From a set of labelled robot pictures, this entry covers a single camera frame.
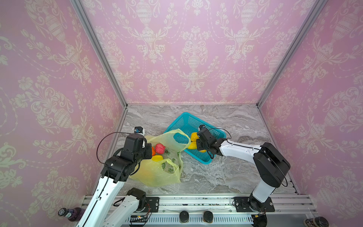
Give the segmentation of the yellow lemon fruit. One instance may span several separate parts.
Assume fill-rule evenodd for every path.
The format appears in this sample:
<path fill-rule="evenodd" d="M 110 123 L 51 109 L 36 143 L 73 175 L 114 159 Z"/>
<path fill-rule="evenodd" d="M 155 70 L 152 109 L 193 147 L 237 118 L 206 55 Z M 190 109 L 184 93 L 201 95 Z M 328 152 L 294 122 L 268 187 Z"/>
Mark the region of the yellow lemon fruit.
<path fill-rule="evenodd" d="M 192 142 L 196 142 L 198 139 L 199 139 L 199 136 L 197 135 L 197 133 L 196 132 L 193 132 L 191 134 L 191 141 Z"/>

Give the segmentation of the yellow mango fruit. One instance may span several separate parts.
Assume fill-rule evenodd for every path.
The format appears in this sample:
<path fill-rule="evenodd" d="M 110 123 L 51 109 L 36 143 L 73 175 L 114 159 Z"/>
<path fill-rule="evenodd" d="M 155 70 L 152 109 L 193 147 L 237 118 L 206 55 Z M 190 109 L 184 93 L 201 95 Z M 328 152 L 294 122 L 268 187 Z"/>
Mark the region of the yellow mango fruit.
<path fill-rule="evenodd" d="M 191 144 L 189 145 L 188 150 L 196 150 L 196 151 L 199 151 L 199 152 L 201 152 L 201 153 L 205 153 L 205 152 L 206 152 L 206 150 L 205 150 L 205 149 L 204 149 L 204 150 L 198 150 L 197 148 L 198 148 L 198 147 L 197 147 L 197 143 L 196 143 L 195 141 L 193 141 L 193 142 L 191 142 Z"/>
<path fill-rule="evenodd" d="M 152 157 L 152 161 L 155 161 L 155 162 L 160 162 L 160 161 L 162 161 L 164 158 L 163 158 L 163 156 L 161 156 L 161 155 L 154 155 L 153 157 Z"/>

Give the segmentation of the red fruit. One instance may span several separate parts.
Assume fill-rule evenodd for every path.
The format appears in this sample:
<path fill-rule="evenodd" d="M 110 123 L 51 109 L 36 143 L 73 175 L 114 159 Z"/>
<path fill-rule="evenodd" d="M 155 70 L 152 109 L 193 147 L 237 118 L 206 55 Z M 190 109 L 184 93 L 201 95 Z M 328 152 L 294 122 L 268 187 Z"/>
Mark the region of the red fruit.
<path fill-rule="evenodd" d="M 166 147 L 161 143 L 159 143 L 155 146 L 155 152 L 159 155 L 164 154 L 165 150 L 166 150 Z"/>

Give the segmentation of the yellow plastic bag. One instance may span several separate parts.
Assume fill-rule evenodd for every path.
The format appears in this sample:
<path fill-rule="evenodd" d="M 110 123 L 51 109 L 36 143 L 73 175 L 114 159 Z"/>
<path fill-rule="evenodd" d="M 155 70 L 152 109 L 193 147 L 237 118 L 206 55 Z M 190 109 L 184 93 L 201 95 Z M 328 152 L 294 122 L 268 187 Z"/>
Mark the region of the yellow plastic bag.
<path fill-rule="evenodd" d="M 165 132 L 159 136 L 146 137 L 153 148 L 158 144 L 165 146 L 161 160 L 144 159 L 138 172 L 131 179 L 139 181 L 148 187 L 162 187 L 181 182 L 183 171 L 182 153 L 191 144 L 190 137 L 182 130 L 176 129 Z"/>

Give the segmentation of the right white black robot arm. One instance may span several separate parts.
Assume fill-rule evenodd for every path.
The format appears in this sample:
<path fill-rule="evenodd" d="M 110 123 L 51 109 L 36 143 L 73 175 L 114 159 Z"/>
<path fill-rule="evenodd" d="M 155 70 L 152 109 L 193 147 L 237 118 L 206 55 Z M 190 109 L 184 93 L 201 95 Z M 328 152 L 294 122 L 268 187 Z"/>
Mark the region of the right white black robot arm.
<path fill-rule="evenodd" d="M 288 160 L 271 143 L 253 146 L 235 143 L 228 138 L 217 139 L 204 125 L 199 126 L 196 140 L 197 150 L 206 151 L 212 157 L 233 157 L 253 163 L 259 174 L 260 181 L 250 194 L 247 203 L 257 212 L 266 212 L 267 200 L 279 188 L 291 165 Z"/>

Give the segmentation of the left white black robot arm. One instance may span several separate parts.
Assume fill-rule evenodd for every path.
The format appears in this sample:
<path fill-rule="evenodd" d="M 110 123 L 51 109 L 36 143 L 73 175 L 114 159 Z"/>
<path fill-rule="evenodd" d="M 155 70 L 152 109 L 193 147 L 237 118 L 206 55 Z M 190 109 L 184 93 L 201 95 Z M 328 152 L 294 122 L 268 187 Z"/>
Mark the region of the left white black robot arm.
<path fill-rule="evenodd" d="M 77 226 L 120 227 L 132 213 L 143 210 L 146 194 L 133 188 L 121 204 L 108 213 L 128 177 L 139 171 L 142 160 L 151 158 L 152 145 L 147 142 L 143 128 L 136 127 L 134 133 L 126 137 L 124 147 L 104 162 L 96 191 Z"/>

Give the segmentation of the right black round knob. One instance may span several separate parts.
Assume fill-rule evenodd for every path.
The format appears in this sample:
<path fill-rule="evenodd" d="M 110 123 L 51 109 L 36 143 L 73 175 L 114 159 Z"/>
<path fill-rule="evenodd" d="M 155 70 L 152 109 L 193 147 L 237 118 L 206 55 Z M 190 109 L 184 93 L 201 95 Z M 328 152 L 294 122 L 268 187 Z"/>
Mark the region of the right black round knob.
<path fill-rule="evenodd" d="M 206 223 L 212 223 L 214 219 L 214 215 L 211 211 L 205 211 L 203 213 L 203 221 Z"/>

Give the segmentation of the black round knob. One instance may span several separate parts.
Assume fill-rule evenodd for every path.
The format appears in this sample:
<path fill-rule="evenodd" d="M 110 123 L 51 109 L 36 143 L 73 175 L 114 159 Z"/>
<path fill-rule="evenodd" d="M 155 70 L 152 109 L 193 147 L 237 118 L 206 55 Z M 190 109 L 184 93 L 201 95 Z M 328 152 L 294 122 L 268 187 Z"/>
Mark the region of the black round knob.
<path fill-rule="evenodd" d="M 189 222 L 189 219 L 190 219 L 190 216 L 189 216 L 189 213 L 187 211 L 180 212 L 179 221 L 181 223 L 187 223 L 187 222 Z"/>
<path fill-rule="evenodd" d="M 206 223 L 212 223 L 214 219 L 214 215 L 211 211 L 205 211 L 203 213 L 203 221 Z"/>

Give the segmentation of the left black round knob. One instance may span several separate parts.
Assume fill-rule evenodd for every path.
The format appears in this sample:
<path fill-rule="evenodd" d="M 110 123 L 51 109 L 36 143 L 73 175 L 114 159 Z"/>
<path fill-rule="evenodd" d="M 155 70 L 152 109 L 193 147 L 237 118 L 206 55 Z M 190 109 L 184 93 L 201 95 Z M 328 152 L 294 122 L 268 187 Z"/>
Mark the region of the left black round knob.
<path fill-rule="evenodd" d="M 179 221 L 181 223 L 187 223 L 187 222 L 189 222 L 189 219 L 190 219 L 190 216 L 189 216 L 189 213 L 187 211 L 180 212 Z"/>

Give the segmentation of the purple plastic bottle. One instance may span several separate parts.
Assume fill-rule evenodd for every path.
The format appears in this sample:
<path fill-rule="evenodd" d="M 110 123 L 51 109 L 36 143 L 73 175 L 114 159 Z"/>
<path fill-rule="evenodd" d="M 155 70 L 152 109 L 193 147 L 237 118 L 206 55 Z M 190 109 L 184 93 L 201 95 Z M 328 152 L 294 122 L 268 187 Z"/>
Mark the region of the purple plastic bottle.
<path fill-rule="evenodd" d="M 81 220 L 85 209 L 80 207 L 75 207 L 73 209 L 61 208 L 58 211 L 58 216 L 66 217 L 70 222 L 78 222 Z"/>

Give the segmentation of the dark jar bottom right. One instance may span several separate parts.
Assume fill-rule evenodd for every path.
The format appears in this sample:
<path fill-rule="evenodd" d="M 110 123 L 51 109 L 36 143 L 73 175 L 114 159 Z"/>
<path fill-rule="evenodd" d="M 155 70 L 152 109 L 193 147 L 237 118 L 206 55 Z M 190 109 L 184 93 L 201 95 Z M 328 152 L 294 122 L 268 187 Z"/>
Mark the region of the dark jar bottom right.
<path fill-rule="evenodd" d="M 307 218 L 303 221 L 305 227 L 329 227 L 329 222 L 322 216 Z"/>

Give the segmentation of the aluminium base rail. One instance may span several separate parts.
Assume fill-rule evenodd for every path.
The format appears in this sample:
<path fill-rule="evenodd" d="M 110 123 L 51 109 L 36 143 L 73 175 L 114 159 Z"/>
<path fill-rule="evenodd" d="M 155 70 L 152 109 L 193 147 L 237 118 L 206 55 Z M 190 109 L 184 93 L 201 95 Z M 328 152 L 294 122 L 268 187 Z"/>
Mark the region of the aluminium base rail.
<path fill-rule="evenodd" d="M 267 200 L 266 212 L 257 212 L 247 203 L 249 196 L 243 194 L 191 194 L 191 195 L 156 195 L 145 199 L 145 207 L 136 211 L 124 224 L 133 227 L 149 225 L 228 225 L 228 224 L 256 224 L 262 217 L 282 218 L 282 220 L 301 221 L 305 217 L 318 215 L 308 195 L 271 194 Z M 109 214 L 122 202 L 115 198 Z M 182 211 L 189 213 L 187 223 L 179 221 Z M 211 211 L 214 215 L 212 223 L 203 221 L 203 213 Z"/>

